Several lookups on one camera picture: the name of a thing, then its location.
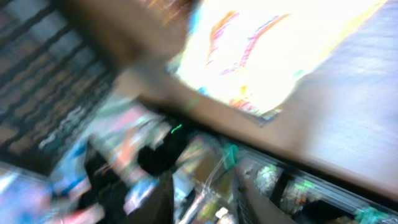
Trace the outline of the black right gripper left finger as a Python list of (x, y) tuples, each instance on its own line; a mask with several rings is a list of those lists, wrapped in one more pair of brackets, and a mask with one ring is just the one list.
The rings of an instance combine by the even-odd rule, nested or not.
[(172, 174), (164, 174), (143, 205), (127, 216), (127, 224), (173, 223), (174, 182)]

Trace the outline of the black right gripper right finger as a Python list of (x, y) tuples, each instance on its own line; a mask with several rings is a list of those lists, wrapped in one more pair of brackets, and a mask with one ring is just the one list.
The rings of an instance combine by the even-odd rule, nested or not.
[(254, 184), (238, 174), (238, 189), (248, 209), (249, 217), (254, 223), (262, 224), (295, 224), (295, 222), (278, 209), (268, 198), (263, 198)]

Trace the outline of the yellow snack chips bag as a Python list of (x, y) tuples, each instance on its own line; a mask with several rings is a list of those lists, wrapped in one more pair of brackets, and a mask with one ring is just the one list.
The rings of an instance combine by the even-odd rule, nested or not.
[(384, 0), (201, 1), (174, 77), (262, 119)]

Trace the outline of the grey plastic mesh basket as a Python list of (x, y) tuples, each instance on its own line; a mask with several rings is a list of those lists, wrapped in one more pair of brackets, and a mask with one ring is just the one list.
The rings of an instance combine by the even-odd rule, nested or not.
[(71, 1), (1, 2), (1, 161), (48, 176), (116, 68)]

